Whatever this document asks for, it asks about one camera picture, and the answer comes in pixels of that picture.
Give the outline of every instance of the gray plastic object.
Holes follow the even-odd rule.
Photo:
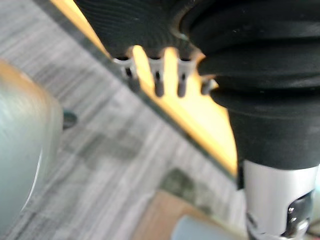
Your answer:
[[[211,225],[190,216],[182,217],[172,233],[171,240],[239,240],[220,226]]]
[[[58,102],[0,60],[0,236],[53,169],[62,126]]]

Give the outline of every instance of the gray carpet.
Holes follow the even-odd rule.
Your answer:
[[[59,24],[31,0],[0,1],[0,58],[79,123],[63,133],[54,177],[3,239],[129,240],[173,169],[197,183],[201,204],[243,229],[244,196],[235,184],[105,68],[54,6],[43,0],[42,7]]]

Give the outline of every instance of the yellow wood surface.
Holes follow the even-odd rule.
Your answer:
[[[102,52],[109,54],[73,0],[51,0]],[[165,96],[154,94],[154,81],[147,56],[140,46],[133,48],[142,90],[171,116],[196,142],[231,174],[237,172],[237,154],[227,111],[209,96],[200,94],[201,79],[194,73],[188,79],[184,98],[177,97],[178,76],[176,51],[165,51]]]

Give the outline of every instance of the black ribbed cover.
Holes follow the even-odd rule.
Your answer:
[[[124,57],[129,47],[140,45],[149,57],[159,57],[165,47],[175,47],[181,58],[194,48],[170,32],[174,0],[75,0],[106,50]]]

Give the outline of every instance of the floor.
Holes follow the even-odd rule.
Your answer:
[[[233,180],[130,92],[48,1],[1,0],[0,33],[0,58],[79,117],[63,133],[54,177],[3,240],[129,240],[171,170],[195,181],[199,205],[245,228]]]

